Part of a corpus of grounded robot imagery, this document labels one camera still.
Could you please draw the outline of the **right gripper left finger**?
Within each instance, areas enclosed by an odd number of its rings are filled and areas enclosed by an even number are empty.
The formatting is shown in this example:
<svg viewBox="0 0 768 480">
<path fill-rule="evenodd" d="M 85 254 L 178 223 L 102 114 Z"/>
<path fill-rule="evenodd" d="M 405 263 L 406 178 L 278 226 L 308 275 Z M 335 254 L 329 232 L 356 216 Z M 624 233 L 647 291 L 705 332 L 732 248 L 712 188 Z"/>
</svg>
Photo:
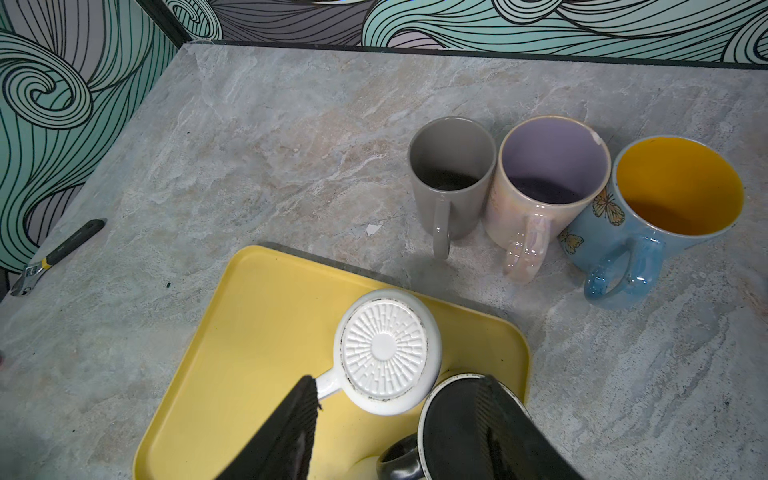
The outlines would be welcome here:
<svg viewBox="0 0 768 480">
<path fill-rule="evenodd" d="M 299 379 L 220 479 L 306 479 L 320 403 L 316 380 Z"/>
</svg>

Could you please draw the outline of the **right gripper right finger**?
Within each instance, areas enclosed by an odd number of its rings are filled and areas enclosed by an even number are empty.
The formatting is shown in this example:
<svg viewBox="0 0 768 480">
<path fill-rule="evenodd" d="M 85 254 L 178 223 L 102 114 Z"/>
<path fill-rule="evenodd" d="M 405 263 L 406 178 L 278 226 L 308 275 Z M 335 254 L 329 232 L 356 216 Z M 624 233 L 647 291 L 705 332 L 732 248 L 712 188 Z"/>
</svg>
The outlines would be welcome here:
<svg viewBox="0 0 768 480">
<path fill-rule="evenodd" d="M 479 379 L 475 418 L 480 448 L 493 479 L 580 479 L 550 444 L 527 410 L 490 375 Z"/>
</svg>

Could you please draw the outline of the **white ribbed-base mug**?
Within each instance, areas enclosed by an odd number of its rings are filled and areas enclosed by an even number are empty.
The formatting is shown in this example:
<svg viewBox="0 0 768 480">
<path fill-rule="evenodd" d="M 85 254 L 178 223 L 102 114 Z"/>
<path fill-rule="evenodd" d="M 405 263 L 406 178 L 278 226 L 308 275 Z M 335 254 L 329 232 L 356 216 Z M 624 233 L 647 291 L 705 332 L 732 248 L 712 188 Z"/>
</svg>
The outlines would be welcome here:
<svg viewBox="0 0 768 480">
<path fill-rule="evenodd" d="M 333 342 L 333 366 L 315 379 L 317 398 L 341 391 L 379 416 L 406 413 L 435 385 L 443 344 L 435 317 L 416 296 L 379 289 L 345 312 Z"/>
</svg>

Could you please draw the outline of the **pink ceramic mug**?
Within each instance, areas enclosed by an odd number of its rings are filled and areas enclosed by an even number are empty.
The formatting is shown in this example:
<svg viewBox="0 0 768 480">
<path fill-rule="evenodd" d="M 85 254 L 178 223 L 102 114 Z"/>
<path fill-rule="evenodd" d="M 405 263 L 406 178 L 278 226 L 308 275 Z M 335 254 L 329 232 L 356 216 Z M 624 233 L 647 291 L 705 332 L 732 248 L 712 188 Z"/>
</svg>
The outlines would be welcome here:
<svg viewBox="0 0 768 480">
<path fill-rule="evenodd" d="M 482 221 L 505 250 L 508 280 L 533 280 L 551 241 L 606 186 L 610 171 L 607 144 L 577 120 L 539 116 L 506 134 Z"/>
</svg>

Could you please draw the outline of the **grey ceramic mug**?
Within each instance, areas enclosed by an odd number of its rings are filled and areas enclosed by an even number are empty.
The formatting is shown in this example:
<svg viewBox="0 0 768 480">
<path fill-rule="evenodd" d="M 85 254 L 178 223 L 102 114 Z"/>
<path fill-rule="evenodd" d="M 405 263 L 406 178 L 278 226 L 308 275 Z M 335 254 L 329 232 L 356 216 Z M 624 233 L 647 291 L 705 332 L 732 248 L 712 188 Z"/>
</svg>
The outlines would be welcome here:
<svg viewBox="0 0 768 480">
<path fill-rule="evenodd" d="M 418 219 L 432 236 L 433 255 L 449 256 L 451 242 L 477 227 L 488 197 L 497 156 L 480 123 L 450 116 L 421 127 L 408 147 L 408 169 Z"/>
</svg>

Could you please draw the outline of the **blue butterfly mug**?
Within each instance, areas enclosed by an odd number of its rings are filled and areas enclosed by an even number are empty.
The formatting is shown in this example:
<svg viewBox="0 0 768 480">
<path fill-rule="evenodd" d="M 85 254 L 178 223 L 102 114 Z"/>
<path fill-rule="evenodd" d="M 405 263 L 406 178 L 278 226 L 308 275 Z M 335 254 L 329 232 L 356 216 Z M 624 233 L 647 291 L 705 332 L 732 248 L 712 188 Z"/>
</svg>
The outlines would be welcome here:
<svg viewBox="0 0 768 480">
<path fill-rule="evenodd" d="M 558 240 L 586 274 L 586 300 L 626 309 L 649 294 L 665 259 L 727 232 L 743 205 L 742 181 L 718 152 L 652 136 L 618 154 L 606 186 Z"/>
</svg>

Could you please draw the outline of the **black ceramic mug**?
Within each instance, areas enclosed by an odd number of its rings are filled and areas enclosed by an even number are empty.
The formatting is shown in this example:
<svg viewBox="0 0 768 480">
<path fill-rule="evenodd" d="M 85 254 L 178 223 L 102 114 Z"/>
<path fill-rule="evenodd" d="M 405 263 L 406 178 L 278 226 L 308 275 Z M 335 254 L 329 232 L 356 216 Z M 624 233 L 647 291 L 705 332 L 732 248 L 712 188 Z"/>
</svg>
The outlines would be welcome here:
<svg viewBox="0 0 768 480">
<path fill-rule="evenodd" d="M 379 479 L 536 479 L 530 463 L 517 466 L 492 444 L 491 464 L 483 457 L 474 408 L 478 373 L 440 382 L 422 407 L 417 431 L 390 446 L 376 461 Z"/>
</svg>

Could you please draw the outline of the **black handled tool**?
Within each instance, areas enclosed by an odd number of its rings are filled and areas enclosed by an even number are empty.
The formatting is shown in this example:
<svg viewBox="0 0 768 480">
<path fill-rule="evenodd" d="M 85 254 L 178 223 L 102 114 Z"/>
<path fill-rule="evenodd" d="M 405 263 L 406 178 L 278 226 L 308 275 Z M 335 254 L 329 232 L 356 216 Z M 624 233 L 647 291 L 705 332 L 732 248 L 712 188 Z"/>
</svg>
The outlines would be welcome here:
<svg viewBox="0 0 768 480">
<path fill-rule="evenodd" d="M 11 296 L 26 296 L 37 285 L 42 276 L 53 266 L 57 265 L 69 254 L 77 250 L 90 238 L 100 232 L 106 225 L 106 219 L 91 219 L 81 226 L 69 238 L 52 250 L 46 257 L 36 263 L 27 265 L 20 277 L 9 290 Z"/>
</svg>

